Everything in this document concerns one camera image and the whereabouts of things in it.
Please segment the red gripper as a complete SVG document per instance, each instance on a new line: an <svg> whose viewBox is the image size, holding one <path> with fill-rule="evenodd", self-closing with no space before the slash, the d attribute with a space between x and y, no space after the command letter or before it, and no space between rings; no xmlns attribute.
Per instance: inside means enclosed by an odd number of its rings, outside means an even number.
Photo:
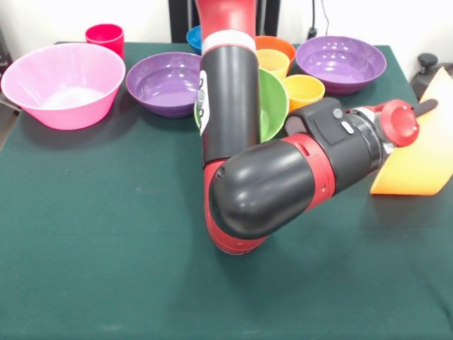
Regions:
<svg viewBox="0 0 453 340"><path fill-rule="evenodd" d="M380 127L384 136L396 147L407 147L418 137L419 124L416 116L422 116L438 105L436 99L412 107L400 99L393 99L380 105Z"/></svg>

